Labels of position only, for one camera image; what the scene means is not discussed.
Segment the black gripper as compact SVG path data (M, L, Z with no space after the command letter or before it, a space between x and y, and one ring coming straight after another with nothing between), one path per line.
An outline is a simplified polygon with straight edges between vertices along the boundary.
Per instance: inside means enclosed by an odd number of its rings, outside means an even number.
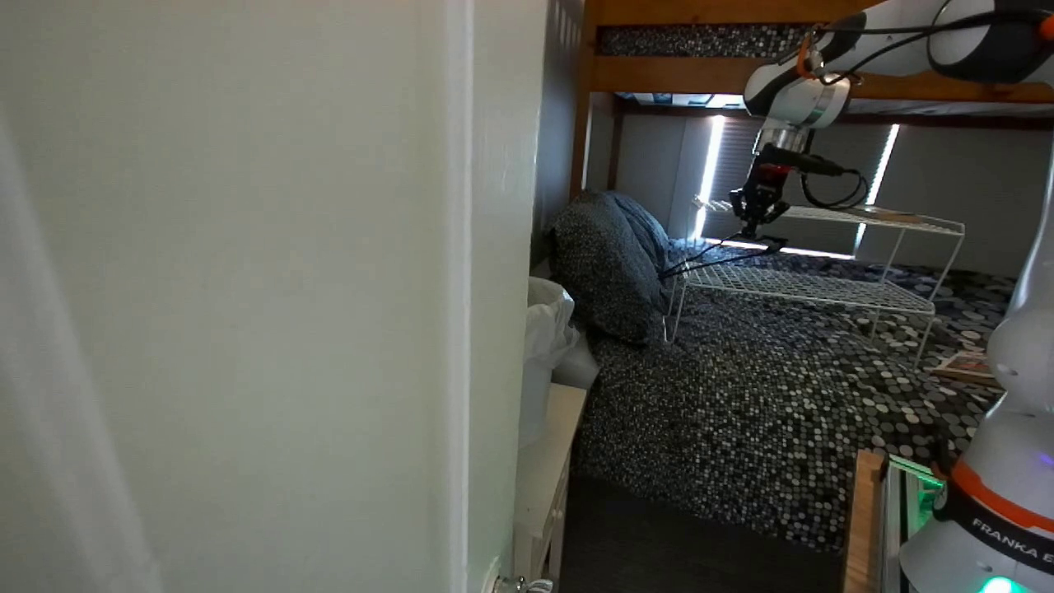
M753 238L761 224L772 224L788 211L785 181L806 149L810 134L803 127L761 127L753 134L748 178L732 191L740 238Z

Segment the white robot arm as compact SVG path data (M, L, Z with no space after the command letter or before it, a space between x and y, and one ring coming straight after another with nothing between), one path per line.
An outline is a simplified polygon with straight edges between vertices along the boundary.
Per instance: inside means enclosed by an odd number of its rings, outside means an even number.
M931 71L976 86L1054 82L1054 0L872 0L746 82L761 118L752 167L732 191L748 230L788 211L785 178L832 165L803 137L832 126L867 76ZM946 468L942 493L900 546L914 593L1054 593L1054 222L1035 244L988 337L950 355L971 358L997 388L971 443Z

